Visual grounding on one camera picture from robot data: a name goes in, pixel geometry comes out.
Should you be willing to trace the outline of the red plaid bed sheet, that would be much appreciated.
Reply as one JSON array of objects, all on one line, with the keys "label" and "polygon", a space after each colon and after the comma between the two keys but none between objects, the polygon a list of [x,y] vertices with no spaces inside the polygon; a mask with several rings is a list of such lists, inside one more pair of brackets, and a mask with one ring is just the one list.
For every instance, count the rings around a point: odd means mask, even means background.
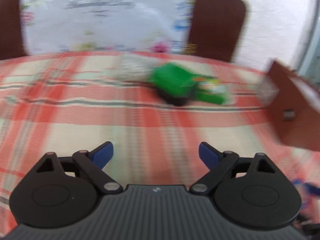
[{"label": "red plaid bed sheet", "polygon": [[1,235],[16,225],[12,190],[44,153],[69,156],[106,141],[114,156],[105,172],[121,184],[192,184],[207,172],[198,156],[203,141],[242,157],[264,152],[291,180],[319,184],[319,153],[282,145],[269,126],[255,94],[263,72],[196,57],[158,58],[217,76],[233,102],[169,106],[147,85],[113,78],[118,53],[1,62]]}]

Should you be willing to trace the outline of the green snack packet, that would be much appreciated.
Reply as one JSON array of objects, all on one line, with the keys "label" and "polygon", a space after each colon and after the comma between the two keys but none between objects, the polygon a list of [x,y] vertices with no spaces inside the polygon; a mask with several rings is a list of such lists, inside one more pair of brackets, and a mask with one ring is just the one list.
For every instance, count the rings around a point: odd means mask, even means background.
[{"label": "green snack packet", "polygon": [[231,95],[217,77],[196,74],[177,63],[166,63],[151,72],[150,83],[166,103],[185,106],[190,100],[227,105]]}]

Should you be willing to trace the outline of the blue tape roll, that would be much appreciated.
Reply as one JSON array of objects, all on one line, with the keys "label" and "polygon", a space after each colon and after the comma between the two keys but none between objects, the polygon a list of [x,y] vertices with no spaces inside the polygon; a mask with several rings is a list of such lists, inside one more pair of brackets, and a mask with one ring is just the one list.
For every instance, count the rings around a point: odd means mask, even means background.
[{"label": "blue tape roll", "polygon": [[312,207],[311,193],[310,193],[310,183],[302,181],[300,179],[294,179],[292,184],[298,191],[302,200],[302,210],[307,210]]}]

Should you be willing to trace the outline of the red-brown cardboard box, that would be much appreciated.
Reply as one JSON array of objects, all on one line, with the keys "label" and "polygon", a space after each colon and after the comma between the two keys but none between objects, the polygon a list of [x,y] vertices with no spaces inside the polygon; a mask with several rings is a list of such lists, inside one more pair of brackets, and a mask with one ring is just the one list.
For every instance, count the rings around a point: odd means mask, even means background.
[{"label": "red-brown cardboard box", "polygon": [[284,145],[319,151],[319,91],[274,60],[257,95]]}]

